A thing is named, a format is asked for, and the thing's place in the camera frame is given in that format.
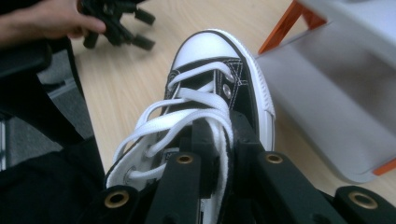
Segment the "sneaker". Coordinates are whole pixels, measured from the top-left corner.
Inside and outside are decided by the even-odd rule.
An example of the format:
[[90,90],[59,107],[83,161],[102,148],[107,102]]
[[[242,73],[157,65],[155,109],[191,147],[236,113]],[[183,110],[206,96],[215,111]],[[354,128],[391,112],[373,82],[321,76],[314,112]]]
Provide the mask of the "sneaker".
[[[158,118],[149,115],[157,108]],[[274,148],[275,112],[260,67],[232,35],[205,30],[188,38],[179,49],[165,87],[164,100],[148,107],[134,132],[116,150],[106,186],[128,185],[144,189],[160,179],[166,164],[161,157],[180,133],[196,119],[209,124],[220,154],[219,180],[210,199],[204,200],[203,223],[218,223],[229,180],[228,154],[233,150],[230,110],[243,113],[266,150]],[[134,144],[124,152],[126,146]]]

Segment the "gray carpet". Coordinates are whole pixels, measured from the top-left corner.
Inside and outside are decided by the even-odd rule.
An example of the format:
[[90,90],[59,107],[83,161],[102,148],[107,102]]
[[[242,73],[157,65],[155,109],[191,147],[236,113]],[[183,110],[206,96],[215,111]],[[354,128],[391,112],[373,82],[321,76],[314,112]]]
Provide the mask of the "gray carpet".
[[[92,136],[87,106],[74,82],[66,52],[54,55],[51,67],[39,74],[39,77],[41,82],[46,84],[65,81],[62,87],[51,91],[49,96],[84,138]],[[0,135],[3,136],[0,140],[3,149],[0,150],[0,163],[3,169],[5,166],[10,167],[21,161],[62,149],[23,120],[14,117],[3,123],[3,129],[0,129]]]

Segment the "light wood surface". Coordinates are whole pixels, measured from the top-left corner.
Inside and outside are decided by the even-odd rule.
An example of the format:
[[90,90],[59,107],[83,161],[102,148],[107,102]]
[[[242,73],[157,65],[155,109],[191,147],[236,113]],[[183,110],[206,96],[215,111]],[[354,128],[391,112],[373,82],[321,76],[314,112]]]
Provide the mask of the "light wood surface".
[[[133,130],[140,114],[163,98],[169,68],[182,42],[190,35],[218,28],[236,36],[256,53],[290,0],[149,0],[140,6],[152,13],[152,27],[132,16],[122,23],[133,33],[156,41],[152,51],[134,46],[112,47],[101,37],[95,49],[73,42],[76,62],[101,158],[107,171],[119,143]],[[305,29],[298,21],[290,31]],[[276,117],[276,150],[284,152],[318,189],[331,195],[350,185],[335,175],[315,153],[281,109]],[[396,204],[396,171],[361,185]]]

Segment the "white rubber toe cap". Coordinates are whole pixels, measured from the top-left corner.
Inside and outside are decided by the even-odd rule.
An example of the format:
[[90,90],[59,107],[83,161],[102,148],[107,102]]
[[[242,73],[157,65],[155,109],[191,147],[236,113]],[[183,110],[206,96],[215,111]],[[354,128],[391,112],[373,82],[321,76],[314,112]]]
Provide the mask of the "white rubber toe cap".
[[219,35],[210,31],[198,33],[182,45],[172,69],[187,63],[217,57],[239,58],[235,50]]

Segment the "hand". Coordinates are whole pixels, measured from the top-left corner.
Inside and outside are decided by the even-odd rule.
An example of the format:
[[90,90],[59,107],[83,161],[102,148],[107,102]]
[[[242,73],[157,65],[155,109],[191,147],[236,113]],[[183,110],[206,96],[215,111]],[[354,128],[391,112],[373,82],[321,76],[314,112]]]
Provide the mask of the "hand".
[[28,8],[31,22],[45,38],[82,37],[93,31],[102,34],[105,24],[78,12],[78,0],[43,0]]

